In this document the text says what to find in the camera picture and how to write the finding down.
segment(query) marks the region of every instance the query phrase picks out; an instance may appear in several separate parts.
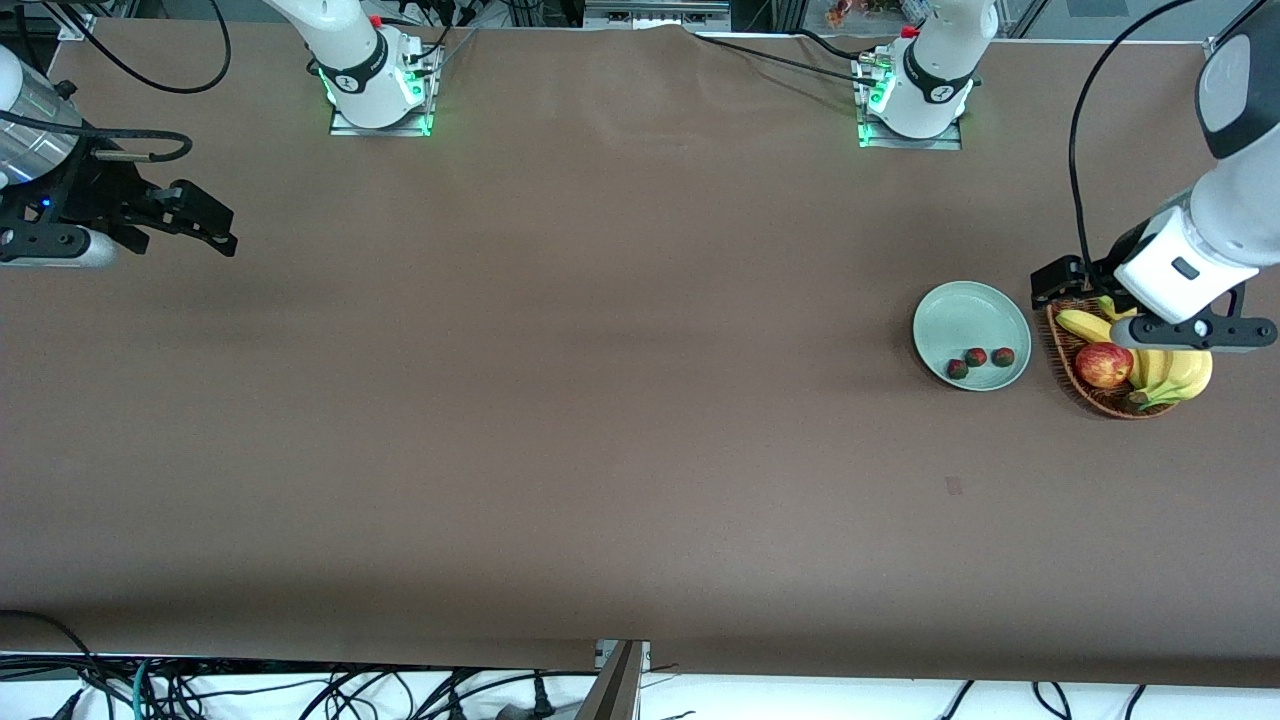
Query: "silver cylinder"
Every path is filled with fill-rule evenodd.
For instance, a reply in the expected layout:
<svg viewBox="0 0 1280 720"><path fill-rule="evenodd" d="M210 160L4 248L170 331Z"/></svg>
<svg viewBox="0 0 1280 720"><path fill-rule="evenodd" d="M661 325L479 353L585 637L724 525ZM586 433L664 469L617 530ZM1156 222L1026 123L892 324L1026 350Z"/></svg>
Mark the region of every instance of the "silver cylinder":
<svg viewBox="0 0 1280 720"><path fill-rule="evenodd" d="M47 79L12 53L5 50L0 54L0 63L10 61L22 67L22 88L13 106L8 108L10 113L64 126L82 124L76 106L59 97ZM56 168L76 147L76 141L70 135L0 120L0 173L4 173L5 184L28 182Z"/></svg>

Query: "red apple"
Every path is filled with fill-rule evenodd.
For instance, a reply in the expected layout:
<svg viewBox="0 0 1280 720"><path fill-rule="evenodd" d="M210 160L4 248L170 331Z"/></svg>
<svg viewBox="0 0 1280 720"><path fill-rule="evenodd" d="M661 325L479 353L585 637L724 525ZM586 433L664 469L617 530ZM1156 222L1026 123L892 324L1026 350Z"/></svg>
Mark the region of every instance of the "red apple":
<svg viewBox="0 0 1280 720"><path fill-rule="evenodd" d="M1117 387L1133 370L1133 354L1111 342L1085 345L1075 355L1075 372L1097 388Z"/></svg>

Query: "wicker basket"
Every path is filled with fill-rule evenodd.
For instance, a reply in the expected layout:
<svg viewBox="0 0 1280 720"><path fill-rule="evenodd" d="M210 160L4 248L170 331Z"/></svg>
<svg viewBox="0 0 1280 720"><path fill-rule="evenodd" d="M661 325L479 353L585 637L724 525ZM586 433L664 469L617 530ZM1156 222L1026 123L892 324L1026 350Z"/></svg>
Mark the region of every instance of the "wicker basket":
<svg viewBox="0 0 1280 720"><path fill-rule="evenodd" d="M1174 405L1156 405L1146 410L1137 410L1129 404L1129 393L1133 392L1133 387L1129 383L1121 383L1120 387L1110 389L1101 389L1076 377L1075 354L1088 345L1088 342L1064 331L1055 322L1059 313L1071 309L1084 310L1100 318L1106 318L1096 300L1060 300L1044 307L1041 334L1044 337L1050 364L1053 365L1053 375L1065 391L1073 395L1084 407L1117 420L1146 420L1164 415L1175 407Z"/></svg>

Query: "yellow banana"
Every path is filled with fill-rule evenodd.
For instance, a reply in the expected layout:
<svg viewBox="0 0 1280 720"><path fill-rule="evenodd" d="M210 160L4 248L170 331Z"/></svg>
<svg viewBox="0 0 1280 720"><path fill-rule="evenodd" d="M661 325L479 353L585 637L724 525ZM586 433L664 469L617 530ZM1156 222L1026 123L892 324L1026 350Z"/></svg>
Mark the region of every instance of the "yellow banana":
<svg viewBox="0 0 1280 720"><path fill-rule="evenodd" d="M1129 370L1129 384L1138 387L1137 378L1144 378L1146 375L1146 357L1143 356L1144 350L1129 348L1129 354L1133 355L1133 368Z"/></svg>
<svg viewBox="0 0 1280 720"><path fill-rule="evenodd" d="M1179 350L1170 352L1174 361L1169 370L1169 389L1153 397L1180 402L1204 392L1213 377L1213 355L1201 350Z"/></svg>
<svg viewBox="0 0 1280 720"><path fill-rule="evenodd" d="M1057 324L1066 332L1088 342L1111 342L1111 323L1084 310L1062 310L1056 316Z"/></svg>
<svg viewBox="0 0 1280 720"><path fill-rule="evenodd" d="M1169 369L1174 364L1174 354L1167 350L1139 350L1142 352L1140 360L1140 378L1133 378L1133 387L1140 392L1152 393L1156 388L1165 383L1169 378Z"/></svg>
<svg viewBox="0 0 1280 720"><path fill-rule="evenodd" d="M1103 295L1098 299L1098 307L1102 309L1102 313L1106 314L1107 318L1111 318L1112 323L1117 323L1123 318L1132 318L1138 314L1137 307L1130 307L1124 313L1116 313L1116 301L1111 300L1111 296L1108 295Z"/></svg>
<svg viewBox="0 0 1280 720"><path fill-rule="evenodd" d="M1190 400L1204 392L1213 377L1213 356L1199 350L1142 350L1147 364L1143 383L1130 397L1142 407Z"/></svg>

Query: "plate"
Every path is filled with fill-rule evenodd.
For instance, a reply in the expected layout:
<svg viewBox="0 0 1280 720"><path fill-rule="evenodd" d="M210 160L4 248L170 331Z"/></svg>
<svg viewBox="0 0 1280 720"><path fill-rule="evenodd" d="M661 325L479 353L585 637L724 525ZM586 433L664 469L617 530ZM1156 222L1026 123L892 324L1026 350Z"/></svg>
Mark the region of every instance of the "plate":
<svg viewBox="0 0 1280 720"><path fill-rule="evenodd" d="M915 350L933 374L959 388L973 391L1000 389L1018 379L1032 355L1032 329L1023 311L998 290L972 282L956 281L929 291L915 309L913 324ZM989 360L969 368L969 377L952 380L947 363L960 359L965 350L980 347L991 356L998 347L1014 351L1014 364L997 368Z"/></svg>

